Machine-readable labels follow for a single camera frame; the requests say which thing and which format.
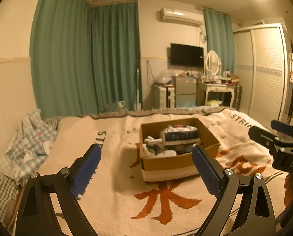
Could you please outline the white soft wad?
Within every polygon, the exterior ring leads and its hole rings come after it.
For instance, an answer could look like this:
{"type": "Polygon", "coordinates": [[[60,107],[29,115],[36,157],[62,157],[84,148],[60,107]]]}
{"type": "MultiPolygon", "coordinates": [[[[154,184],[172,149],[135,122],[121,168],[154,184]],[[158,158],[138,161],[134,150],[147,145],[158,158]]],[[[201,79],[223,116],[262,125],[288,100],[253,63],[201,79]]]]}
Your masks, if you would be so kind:
{"type": "Polygon", "coordinates": [[[148,146],[156,146],[162,150],[164,150],[164,145],[162,144],[163,139],[162,138],[153,138],[151,136],[148,136],[147,138],[144,139],[144,143],[148,146]]]}

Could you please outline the beige woven bed blanket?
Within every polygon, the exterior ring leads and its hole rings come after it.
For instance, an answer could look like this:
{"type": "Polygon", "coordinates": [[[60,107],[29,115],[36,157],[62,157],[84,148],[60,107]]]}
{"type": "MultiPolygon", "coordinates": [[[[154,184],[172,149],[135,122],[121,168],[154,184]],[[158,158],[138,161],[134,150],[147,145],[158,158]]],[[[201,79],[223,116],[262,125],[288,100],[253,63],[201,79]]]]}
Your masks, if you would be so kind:
{"type": "Polygon", "coordinates": [[[57,173],[97,144],[102,158],[78,202],[99,235],[192,235],[215,197],[208,193],[191,154],[151,158],[144,151],[144,139],[158,137],[174,120],[195,122],[206,152],[222,167],[238,175],[261,173],[276,215],[291,204],[291,177],[274,169],[269,151],[248,137],[256,121],[227,108],[209,115],[178,111],[143,117],[63,118],[39,173],[57,173]]]}

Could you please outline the brown cardboard box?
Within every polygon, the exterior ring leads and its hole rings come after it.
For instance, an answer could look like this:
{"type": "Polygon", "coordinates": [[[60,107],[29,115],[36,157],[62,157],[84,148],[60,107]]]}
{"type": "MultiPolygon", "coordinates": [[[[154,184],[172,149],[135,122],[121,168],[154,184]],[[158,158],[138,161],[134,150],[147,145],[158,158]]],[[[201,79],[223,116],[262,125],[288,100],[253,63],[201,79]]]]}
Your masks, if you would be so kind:
{"type": "Polygon", "coordinates": [[[198,174],[192,149],[203,147],[215,158],[220,142],[199,118],[190,117],[140,126],[140,164],[144,181],[177,180],[198,174]]]}

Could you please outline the plaid blue bedsheet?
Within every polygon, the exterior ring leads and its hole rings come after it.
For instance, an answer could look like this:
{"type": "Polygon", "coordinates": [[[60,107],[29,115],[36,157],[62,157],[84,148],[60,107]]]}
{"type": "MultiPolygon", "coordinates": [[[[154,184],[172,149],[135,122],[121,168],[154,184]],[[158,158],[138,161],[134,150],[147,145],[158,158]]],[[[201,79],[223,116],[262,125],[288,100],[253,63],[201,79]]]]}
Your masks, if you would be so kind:
{"type": "Polygon", "coordinates": [[[61,117],[42,118],[41,110],[25,114],[0,159],[0,222],[9,227],[16,203],[31,173],[48,158],[61,117]]]}

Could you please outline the white folded cloth in box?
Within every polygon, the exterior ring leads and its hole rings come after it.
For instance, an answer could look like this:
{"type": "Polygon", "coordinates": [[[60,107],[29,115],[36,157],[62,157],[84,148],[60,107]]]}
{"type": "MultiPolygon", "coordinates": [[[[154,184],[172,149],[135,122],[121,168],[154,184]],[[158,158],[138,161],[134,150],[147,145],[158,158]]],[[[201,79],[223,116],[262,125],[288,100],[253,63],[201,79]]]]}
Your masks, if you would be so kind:
{"type": "Polygon", "coordinates": [[[174,157],[177,156],[177,152],[175,150],[162,150],[152,149],[151,146],[148,146],[146,144],[142,145],[143,148],[143,158],[164,158],[164,157],[174,157]]]}

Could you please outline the blue plastic bag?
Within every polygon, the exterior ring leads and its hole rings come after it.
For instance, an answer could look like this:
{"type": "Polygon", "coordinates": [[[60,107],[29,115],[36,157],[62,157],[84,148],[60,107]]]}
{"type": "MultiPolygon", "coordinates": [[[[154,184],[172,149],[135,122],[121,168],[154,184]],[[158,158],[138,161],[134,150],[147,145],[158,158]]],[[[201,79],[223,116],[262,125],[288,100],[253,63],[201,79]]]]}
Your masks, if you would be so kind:
{"type": "Polygon", "coordinates": [[[196,107],[196,102],[195,101],[190,101],[190,102],[183,102],[180,104],[181,108],[193,108],[196,107]]]}

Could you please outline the white vanity table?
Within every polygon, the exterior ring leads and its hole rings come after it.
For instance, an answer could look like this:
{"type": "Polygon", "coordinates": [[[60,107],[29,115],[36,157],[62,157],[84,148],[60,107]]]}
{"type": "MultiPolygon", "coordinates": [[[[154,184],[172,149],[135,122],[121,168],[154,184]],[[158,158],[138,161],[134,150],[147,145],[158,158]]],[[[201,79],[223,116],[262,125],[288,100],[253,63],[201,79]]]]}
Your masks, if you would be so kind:
{"type": "Polygon", "coordinates": [[[196,105],[208,105],[209,101],[221,101],[225,107],[239,110],[242,86],[236,83],[214,83],[202,78],[197,80],[196,105]]]}

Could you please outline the clear water jug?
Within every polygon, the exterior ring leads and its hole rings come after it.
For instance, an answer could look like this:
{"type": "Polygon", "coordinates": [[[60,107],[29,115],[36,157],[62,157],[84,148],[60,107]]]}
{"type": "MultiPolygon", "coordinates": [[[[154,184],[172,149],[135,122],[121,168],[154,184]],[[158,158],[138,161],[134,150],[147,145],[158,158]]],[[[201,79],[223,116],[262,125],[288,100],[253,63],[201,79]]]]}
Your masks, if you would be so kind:
{"type": "Polygon", "coordinates": [[[117,113],[125,113],[127,111],[125,106],[125,101],[118,101],[114,103],[111,108],[113,112],[117,112],[117,113]]]}

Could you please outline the white sliding wardrobe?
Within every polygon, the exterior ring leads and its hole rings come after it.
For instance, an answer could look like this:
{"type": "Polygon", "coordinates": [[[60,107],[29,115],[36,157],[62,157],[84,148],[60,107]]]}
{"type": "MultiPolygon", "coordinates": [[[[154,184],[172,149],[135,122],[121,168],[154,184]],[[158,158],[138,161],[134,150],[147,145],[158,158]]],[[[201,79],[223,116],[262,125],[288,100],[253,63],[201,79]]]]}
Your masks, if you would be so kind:
{"type": "Polygon", "coordinates": [[[236,69],[240,79],[240,112],[264,127],[272,120],[290,122],[292,84],[291,43],[281,23],[240,28],[233,33],[236,69]]]}

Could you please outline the white oval vanity mirror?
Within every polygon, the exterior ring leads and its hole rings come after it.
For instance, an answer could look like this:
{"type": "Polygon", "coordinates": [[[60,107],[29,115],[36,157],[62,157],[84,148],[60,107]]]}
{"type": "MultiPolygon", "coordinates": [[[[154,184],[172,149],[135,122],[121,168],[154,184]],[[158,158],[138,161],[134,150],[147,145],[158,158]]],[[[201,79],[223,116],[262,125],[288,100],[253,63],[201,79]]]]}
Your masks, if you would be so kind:
{"type": "Polygon", "coordinates": [[[209,51],[205,56],[204,71],[208,77],[221,75],[221,59],[215,51],[209,51]]]}

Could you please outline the white mop pole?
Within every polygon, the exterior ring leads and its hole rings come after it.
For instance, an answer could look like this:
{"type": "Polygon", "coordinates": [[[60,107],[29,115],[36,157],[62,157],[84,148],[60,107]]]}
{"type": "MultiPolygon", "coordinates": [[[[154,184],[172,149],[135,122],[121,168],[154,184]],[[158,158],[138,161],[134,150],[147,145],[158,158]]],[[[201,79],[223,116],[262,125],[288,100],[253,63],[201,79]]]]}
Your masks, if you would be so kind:
{"type": "Polygon", "coordinates": [[[135,111],[141,110],[141,101],[140,101],[140,88],[141,88],[141,61],[137,60],[136,66],[136,102],[135,102],[135,111]]]}

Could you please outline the grey mini fridge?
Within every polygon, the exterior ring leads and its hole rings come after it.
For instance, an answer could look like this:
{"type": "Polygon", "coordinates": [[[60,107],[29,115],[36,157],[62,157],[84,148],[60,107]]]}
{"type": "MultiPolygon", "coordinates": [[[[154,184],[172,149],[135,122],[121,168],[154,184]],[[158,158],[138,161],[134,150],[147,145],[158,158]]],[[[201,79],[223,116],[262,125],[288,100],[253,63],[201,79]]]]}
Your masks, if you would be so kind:
{"type": "Polygon", "coordinates": [[[175,88],[175,107],[180,107],[183,102],[196,102],[197,79],[194,77],[173,77],[175,88]]]}

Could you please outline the white suitcase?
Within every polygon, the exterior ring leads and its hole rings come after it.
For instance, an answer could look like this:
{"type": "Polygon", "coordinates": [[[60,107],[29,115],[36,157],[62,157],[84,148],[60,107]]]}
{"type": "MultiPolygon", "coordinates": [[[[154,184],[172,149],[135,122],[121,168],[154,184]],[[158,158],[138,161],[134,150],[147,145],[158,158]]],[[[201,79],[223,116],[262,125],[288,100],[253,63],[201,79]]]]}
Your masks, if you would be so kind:
{"type": "Polygon", "coordinates": [[[175,108],[175,88],[173,85],[154,88],[153,107],[155,109],[175,108]]]}

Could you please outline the green curtain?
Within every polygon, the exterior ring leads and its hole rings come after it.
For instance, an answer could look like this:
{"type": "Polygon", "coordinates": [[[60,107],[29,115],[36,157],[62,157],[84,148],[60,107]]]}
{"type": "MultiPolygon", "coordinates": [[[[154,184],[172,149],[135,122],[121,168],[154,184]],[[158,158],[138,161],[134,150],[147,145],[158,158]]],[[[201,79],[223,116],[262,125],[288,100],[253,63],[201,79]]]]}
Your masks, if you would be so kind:
{"type": "Polygon", "coordinates": [[[92,7],[38,0],[30,38],[31,76],[44,117],[80,116],[136,102],[138,3],[92,7]]]}
{"type": "Polygon", "coordinates": [[[203,9],[207,50],[214,51],[221,60],[222,71],[229,69],[234,74],[236,69],[236,54],[232,20],[228,14],[216,12],[213,9],[203,9]]]}

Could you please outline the white air conditioner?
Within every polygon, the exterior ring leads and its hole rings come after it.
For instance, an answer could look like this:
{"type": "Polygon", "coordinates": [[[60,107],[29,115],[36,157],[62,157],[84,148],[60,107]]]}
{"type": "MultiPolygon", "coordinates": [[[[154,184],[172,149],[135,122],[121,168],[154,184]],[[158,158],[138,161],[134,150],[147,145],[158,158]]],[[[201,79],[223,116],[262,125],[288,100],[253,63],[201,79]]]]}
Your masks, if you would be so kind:
{"type": "Polygon", "coordinates": [[[160,11],[161,20],[163,22],[179,23],[183,25],[190,25],[199,27],[203,24],[204,18],[203,15],[182,11],[177,9],[168,9],[163,7],[160,11]]]}

